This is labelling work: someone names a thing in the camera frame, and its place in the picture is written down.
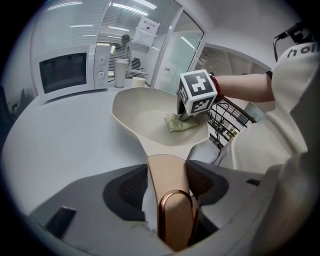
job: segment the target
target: human arm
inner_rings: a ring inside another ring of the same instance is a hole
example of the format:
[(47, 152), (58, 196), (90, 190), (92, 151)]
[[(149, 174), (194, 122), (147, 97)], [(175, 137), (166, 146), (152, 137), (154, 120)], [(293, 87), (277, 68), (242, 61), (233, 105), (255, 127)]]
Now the human arm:
[(274, 94), (267, 74), (222, 75), (215, 77), (220, 94), (249, 102), (271, 102)]

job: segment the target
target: white microwave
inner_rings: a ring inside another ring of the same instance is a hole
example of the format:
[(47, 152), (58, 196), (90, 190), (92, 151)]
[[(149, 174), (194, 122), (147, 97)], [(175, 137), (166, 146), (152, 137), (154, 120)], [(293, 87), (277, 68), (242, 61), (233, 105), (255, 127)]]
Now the white microwave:
[(52, 100), (69, 94), (106, 89), (111, 46), (84, 45), (54, 50), (32, 61), (38, 95)]

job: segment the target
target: white countertop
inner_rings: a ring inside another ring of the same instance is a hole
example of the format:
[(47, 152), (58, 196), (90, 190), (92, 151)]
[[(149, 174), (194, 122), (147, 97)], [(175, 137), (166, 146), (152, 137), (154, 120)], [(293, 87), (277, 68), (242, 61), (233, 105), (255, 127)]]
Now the white countertop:
[[(128, 80), (126, 88), (132, 81)], [(47, 103), (37, 97), (22, 112), (6, 138), (1, 156), (6, 181), (22, 213), (30, 214), (78, 179), (147, 163), (140, 143), (111, 117), (119, 90), (110, 83), (108, 90), (69, 95)], [(195, 146), (189, 158), (211, 163), (217, 153), (216, 146), (207, 140)], [(144, 206), (155, 204), (151, 202), (155, 198), (149, 184)]]

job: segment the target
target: white wall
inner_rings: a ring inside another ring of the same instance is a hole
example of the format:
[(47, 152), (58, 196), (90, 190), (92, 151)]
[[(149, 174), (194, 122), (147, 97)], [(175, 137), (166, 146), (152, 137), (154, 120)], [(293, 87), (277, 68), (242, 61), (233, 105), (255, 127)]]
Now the white wall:
[[(275, 0), (179, 0), (207, 30), (209, 47), (231, 49), (273, 68), (273, 40), (301, 19), (283, 2)], [(294, 45), (290, 38), (278, 42), (278, 56)]]
[(30, 41), (34, 20), (31, 20), (16, 42), (3, 72), (1, 84), (4, 87), (8, 108), (20, 101), (21, 92), (30, 103), (35, 98), (30, 70)]

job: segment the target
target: glass partition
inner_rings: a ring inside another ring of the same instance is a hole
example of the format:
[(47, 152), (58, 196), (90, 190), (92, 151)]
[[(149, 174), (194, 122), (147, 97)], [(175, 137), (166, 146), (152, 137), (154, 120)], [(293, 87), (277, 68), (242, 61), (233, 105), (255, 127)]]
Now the glass partition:
[[(109, 77), (114, 77), (115, 60), (128, 59), (126, 77), (145, 78), (151, 84), (156, 62), (171, 24), (181, 7), (172, 0), (154, 0), (152, 3), (135, 0), (114, 0), (110, 3), (98, 35), (98, 42), (111, 46)], [(146, 21), (139, 41), (137, 33)]]

